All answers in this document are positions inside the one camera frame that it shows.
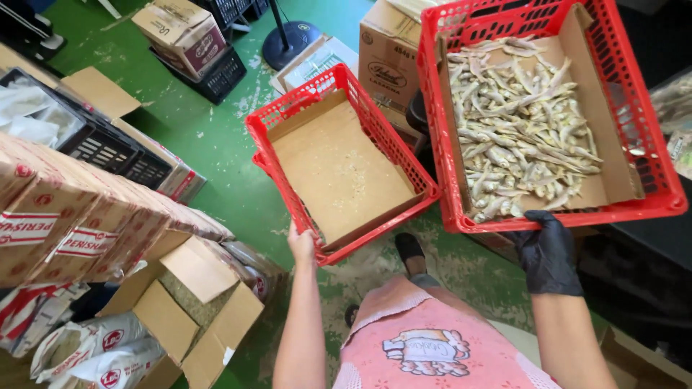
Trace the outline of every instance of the painted concrete floor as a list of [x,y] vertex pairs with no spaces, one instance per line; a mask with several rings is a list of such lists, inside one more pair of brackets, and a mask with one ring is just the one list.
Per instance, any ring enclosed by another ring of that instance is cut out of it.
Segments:
[[[272,180],[251,163],[255,145],[244,117],[269,102],[275,92],[273,73],[262,63],[264,37],[275,27],[271,13],[252,23],[252,31],[236,34],[234,45],[248,68],[247,76],[215,106],[180,83],[147,52],[147,41],[129,20],[147,0],[113,4],[124,18],[114,21],[95,0],[60,0],[44,13],[56,33],[69,44],[51,64],[65,74],[94,65],[141,102],[143,108],[126,120],[209,180],[191,206],[212,215],[238,239],[254,246],[286,269],[293,259],[286,245],[289,214]],[[309,21],[358,51],[358,22],[374,0],[282,0],[290,18]],[[533,330],[523,272],[473,243],[466,236],[445,233],[435,204],[396,232],[421,240],[429,272],[489,318]],[[345,308],[358,303],[392,274],[403,273],[393,234],[376,240],[338,266],[319,271],[322,313],[328,351],[328,380],[338,369],[338,350],[347,328]],[[216,388],[270,388],[276,348],[285,319],[286,296],[244,340]],[[176,389],[186,388],[183,379]]]

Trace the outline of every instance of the hand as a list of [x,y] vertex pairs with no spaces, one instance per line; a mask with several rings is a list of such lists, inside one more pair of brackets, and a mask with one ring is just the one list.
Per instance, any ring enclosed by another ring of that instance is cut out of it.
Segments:
[[315,243],[319,244],[322,240],[315,234],[311,228],[298,234],[298,227],[291,220],[289,227],[289,247],[295,259],[295,268],[298,269],[317,269],[317,261],[315,260]]
[[559,220],[545,210],[529,210],[524,216],[542,229],[503,234],[514,242],[526,286],[531,294],[557,293],[583,296],[574,269],[574,238]]

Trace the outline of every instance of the red plastic crate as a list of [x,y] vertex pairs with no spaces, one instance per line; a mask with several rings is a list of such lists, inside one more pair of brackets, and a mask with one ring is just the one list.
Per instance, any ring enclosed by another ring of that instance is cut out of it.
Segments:
[[[586,30],[591,55],[617,118],[623,147],[639,171],[646,198],[624,201],[600,208],[557,211],[567,227],[651,219],[680,215],[687,210],[687,198],[666,150],[666,142],[651,107],[639,67],[614,0],[580,1],[594,23]],[[421,15],[422,33],[416,65],[423,92],[430,141],[442,191],[440,208],[445,230],[451,233],[484,233],[538,229],[524,217],[476,224],[464,215],[446,113],[442,104],[435,63],[436,36],[449,33],[448,52],[486,39],[506,36],[537,37],[557,35],[576,0],[464,0],[429,8]]]
[[338,64],[317,75],[301,87],[286,93],[271,104],[258,109],[245,119],[248,132],[257,144],[253,162],[276,182],[281,197],[286,202],[286,207],[298,226],[298,231],[302,232],[306,228],[312,228],[316,233],[319,233],[307,208],[286,179],[286,174],[279,164],[266,133],[301,109],[319,101],[321,96],[337,89],[346,90],[346,96],[361,121],[363,132],[392,163],[403,168],[406,176],[415,187],[416,193],[424,192],[425,195],[418,204],[333,253],[323,252],[323,245],[316,246],[316,256],[320,266],[335,264],[343,260],[356,249],[365,246],[368,242],[402,224],[405,220],[418,215],[439,198],[437,184],[399,138],[380,110],[377,109],[377,106],[358,83],[356,76],[344,64]]

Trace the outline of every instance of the apron print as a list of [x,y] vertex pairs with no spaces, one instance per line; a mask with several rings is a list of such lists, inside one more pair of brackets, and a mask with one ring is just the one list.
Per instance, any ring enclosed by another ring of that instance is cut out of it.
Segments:
[[469,375],[466,365],[468,342],[452,329],[410,329],[394,339],[382,342],[387,358],[401,361],[401,370],[416,375],[455,377]]

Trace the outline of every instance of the black glove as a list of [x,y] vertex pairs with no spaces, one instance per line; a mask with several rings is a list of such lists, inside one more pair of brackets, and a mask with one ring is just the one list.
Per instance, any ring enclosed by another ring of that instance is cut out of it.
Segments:
[[526,272],[529,293],[583,296],[574,267],[574,238],[570,230],[545,210],[529,210],[524,216],[537,221],[543,229],[503,235],[514,242]]

